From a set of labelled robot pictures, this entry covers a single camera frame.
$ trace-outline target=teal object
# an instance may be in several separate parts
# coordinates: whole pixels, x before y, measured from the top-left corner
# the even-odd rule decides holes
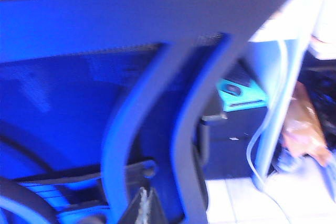
[[[228,84],[239,87],[240,95],[234,95],[225,92],[225,87]],[[223,111],[225,112],[247,110],[267,106],[267,95],[253,80],[250,81],[249,87],[225,79],[221,79],[216,86],[219,96],[223,101]]]

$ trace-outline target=floor tile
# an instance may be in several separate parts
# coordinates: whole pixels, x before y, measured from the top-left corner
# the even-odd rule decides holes
[[[336,215],[309,217],[309,218],[293,218],[291,224],[335,224]]]
[[[211,224],[235,223],[235,216],[224,180],[207,180],[209,207],[206,212]]]
[[[226,185],[238,222],[265,219],[285,220],[278,206],[265,194],[259,192],[250,178],[227,179]]]
[[[239,221],[237,224],[288,224],[288,221],[284,219],[262,219],[262,220],[247,220]]]
[[[329,195],[319,165],[310,157],[305,158],[300,171],[294,174],[275,174],[268,178],[266,191],[290,217],[336,213],[336,203]]]

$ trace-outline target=white cable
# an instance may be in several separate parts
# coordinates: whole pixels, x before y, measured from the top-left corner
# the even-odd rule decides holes
[[[255,166],[254,166],[254,164],[253,164],[253,162],[251,160],[252,149],[253,149],[254,145],[256,144],[256,142],[258,141],[258,139],[261,136],[261,134],[263,133],[263,131],[265,130],[265,128],[270,123],[270,120],[272,119],[272,117],[274,115],[274,111],[275,111],[275,108],[277,106],[277,103],[280,100],[280,97],[281,97],[282,92],[284,90],[284,87],[286,85],[287,72],[288,72],[287,71],[287,68],[288,68],[288,52],[287,52],[287,47],[286,47],[286,43],[285,43],[284,40],[278,40],[277,43],[278,43],[279,50],[280,50],[280,70],[279,70],[278,85],[275,88],[275,93],[274,93],[273,99],[269,103],[268,112],[267,112],[267,114],[266,114],[266,116],[265,116],[262,124],[257,129],[257,131],[252,136],[250,142],[247,145],[247,148],[246,148],[246,158],[247,158],[247,162],[248,162],[248,164],[249,164],[252,172],[255,174],[256,178],[262,184],[262,188],[263,188],[262,192],[265,195],[267,195],[272,201],[274,201],[275,204],[277,204],[277,206],[282,211],[283,215],[286,217],[288,223],[291,224],[291,221],[290,221],[289,217],[287,216],[287,214],[285,213],[285,211],[283,210],[283,208],[280,206],[280,204],[272,196],[270,196],[267,192],[264,191],[265,182],[261,178],[260,174],[257,172],[257,170],[256,170],[256,168],[255,168]]]

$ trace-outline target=cable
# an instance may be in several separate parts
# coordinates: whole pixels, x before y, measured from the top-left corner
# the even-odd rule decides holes
[[[250,166],[252,172],[255,174],[256,178],[262,184],[263,188],[264,188],[265,182],[261,178],[260,174],[257,172],[257,170],[256,170],[256,168],[255,168],[255,166],[252,162],[251,152],[252,152],[252,149],[253,149],[254,145],[258,141],[259,137],[261,136],[261,134],[263,133],[265,128],[270,123],[270,120],[272,119],[272,117],[274,115],[275,107],[276,107],[278,101],[280,100],[280,97],[282,95],[282,91],[284,90],[284,87],[286,85],[287,72],[288,72],[287,71],[287,68],[288,68],[287,46],[286,46],[286,43],[285,43],[284,40],[278,40],[277,43],[278,43],[278,47],[279,47],[279,50],[280,50],[280,71],[279,71],[279,78],[278,78],[279,79],[278,86],[275,90],[275,94],[274,94],[272,100],[269,103],[268,112],[267,112],[263,122],[261,123],[261,125],[257,129],[257,131],[255,132],[255,134],[252,136],[252,138],[251,138],[251,140],[248,143],[247,148],[246,148],[246,158],[247,158],[248,165]],[[291,224],[291,221],[290,221],[289,217],[287,216],[287,214],[283,210],[283,208],[280,206],[280,204],[272,196],[270,196],[267,192],[265,192],[264,190],[262,192],[265,195],[267,195],[280,208],[283,215],[286,217],[288,223]]]

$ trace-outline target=brown paper bag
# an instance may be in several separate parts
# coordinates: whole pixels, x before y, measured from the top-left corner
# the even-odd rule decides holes
[[[305,86],[297,82],[282,128],[283,147],[293,157],[309,154],[321,166],[332,157]]]

